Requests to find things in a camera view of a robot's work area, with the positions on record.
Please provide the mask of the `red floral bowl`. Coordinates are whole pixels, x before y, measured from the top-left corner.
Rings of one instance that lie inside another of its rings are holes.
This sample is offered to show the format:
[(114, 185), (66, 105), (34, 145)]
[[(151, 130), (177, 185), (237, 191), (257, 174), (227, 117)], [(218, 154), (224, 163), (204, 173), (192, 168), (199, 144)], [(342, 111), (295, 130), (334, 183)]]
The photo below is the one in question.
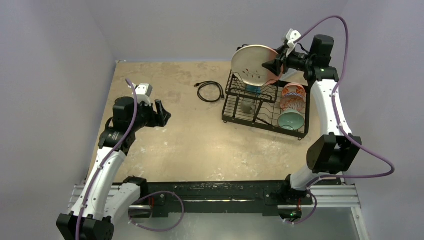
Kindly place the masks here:
[(305, 88), (301, 84), (295, 82), (288, 83), (284, 86), (281, 93), (282, 97), (298, 96), (304, 98), (307, 95)]

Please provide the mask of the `pink and cream plate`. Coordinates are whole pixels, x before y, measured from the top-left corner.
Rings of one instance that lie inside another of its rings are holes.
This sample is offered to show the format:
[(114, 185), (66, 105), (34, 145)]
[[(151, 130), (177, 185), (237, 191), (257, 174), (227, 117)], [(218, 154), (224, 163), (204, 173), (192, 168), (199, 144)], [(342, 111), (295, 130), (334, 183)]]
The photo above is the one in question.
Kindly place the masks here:
[(264, 45), (248, 45), (236, 51), (231, 59), (231, 71), (243, 83), (262, 87), (275, 83), (283, 76), (275, 75), (262, 64), (273, 61), (278, 55), (274, 49)]

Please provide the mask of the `blue polka dot mug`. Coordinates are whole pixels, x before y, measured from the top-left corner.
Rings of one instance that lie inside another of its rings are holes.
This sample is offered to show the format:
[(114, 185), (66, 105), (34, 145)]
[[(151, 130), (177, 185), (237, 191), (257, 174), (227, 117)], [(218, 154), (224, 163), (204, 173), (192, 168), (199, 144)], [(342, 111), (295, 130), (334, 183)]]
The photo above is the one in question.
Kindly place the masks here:
[(245, 88), (246, 92), (250, 95), (259, 96), (261, 94), (260, 86), (247, 85)]

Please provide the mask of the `red geometric pattern bowl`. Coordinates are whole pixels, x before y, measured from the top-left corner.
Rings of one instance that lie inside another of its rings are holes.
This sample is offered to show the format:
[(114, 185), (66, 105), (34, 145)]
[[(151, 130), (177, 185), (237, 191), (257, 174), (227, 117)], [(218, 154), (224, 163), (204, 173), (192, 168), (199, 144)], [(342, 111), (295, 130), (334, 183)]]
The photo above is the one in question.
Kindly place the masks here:
[(283, 111), (292, 109), (300, 112), (305, 108), (305, 106), (306, 102), (304, 98), (298, 95), (286, 95), (282, 97), (280, 101), (280, 108)]

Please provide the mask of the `small grey mug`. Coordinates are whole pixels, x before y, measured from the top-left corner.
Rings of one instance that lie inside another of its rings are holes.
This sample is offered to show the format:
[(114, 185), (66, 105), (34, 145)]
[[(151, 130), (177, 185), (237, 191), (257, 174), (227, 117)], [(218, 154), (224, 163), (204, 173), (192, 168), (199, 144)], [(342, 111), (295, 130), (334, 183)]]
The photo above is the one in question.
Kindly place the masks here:
[(244, 98), (240, 104), (241, 111), (246, 114), (253, 114), (256, 110), (256, 101), (251, 98)]

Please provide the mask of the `mint green bowl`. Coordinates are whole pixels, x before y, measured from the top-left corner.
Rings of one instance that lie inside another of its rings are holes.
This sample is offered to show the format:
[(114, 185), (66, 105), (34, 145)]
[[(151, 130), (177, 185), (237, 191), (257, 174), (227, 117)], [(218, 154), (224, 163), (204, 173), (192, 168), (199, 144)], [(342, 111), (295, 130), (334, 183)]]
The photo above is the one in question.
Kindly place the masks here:
[(305, 118), (295, 109), (287, 109), (282, 112), (277, 120), (278, 126), (285, 130), (297, 131), (305, 124)]

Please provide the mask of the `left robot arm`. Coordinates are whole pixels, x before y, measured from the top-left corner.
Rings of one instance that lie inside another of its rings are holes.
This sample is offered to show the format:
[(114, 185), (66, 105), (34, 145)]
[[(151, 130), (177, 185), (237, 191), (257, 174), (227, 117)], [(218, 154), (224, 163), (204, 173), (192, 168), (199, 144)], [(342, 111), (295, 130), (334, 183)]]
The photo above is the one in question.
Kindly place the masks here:
[(130, 204), (149, 199), (147, 181), (127, 179), (115, 195), (110, 195), (119, 168), (126, 159), (136, 132), (144, 127), (165, 127), (171, 114), (160, 100), (138, 104), (132, 97), (120, 97), (112, 108), (113, 116), (99, 137), (96, 161), (76, 203), (68, 214), (60, 214), (56, 226), (66, 240), (110, 240), (115, 224), (128, 212)]

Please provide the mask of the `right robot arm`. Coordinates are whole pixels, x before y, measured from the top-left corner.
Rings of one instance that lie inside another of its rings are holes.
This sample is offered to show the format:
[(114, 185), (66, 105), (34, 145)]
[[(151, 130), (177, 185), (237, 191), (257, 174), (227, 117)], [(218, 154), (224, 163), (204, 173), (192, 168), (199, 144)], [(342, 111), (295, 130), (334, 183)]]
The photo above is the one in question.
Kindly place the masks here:
[(288, 204), (308, 194), (308, 188), (320, 177), (330, 177), (346, 172), (359, 152), (349, 138), (359, 144), (360, 137), (353, 136), (341, 107), (337, 84), (341, 83), (337, 70), (330, 66), (334, 39), (327, 35), (316, 35), (307, 54), (295, 51), (302, 38), (293, 31), (286, 35), (277, 56), (262, 64), (273, 74), (287, 69), (304, 73), (310, 93), (315, 98), (321, 124), (321, 137), (308, 149), (306, 165), (287, 176), (275, 195)]

